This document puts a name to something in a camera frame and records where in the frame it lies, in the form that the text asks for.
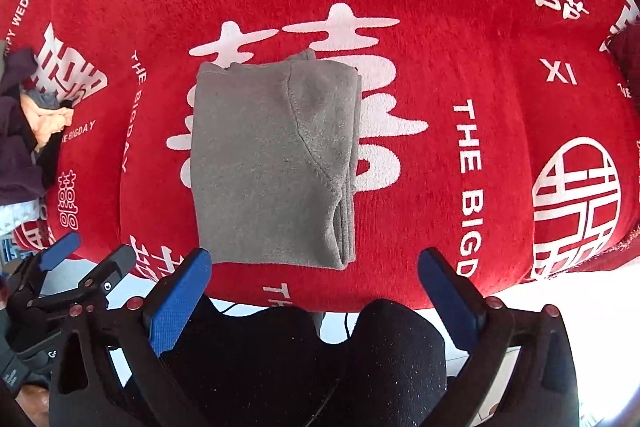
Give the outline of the person's left hand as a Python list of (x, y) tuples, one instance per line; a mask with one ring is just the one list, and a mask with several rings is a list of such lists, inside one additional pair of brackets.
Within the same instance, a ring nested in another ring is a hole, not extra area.
[(36, 427), (49, 427), (48, 389), (25, 385), (16, 396), (16, 402)]

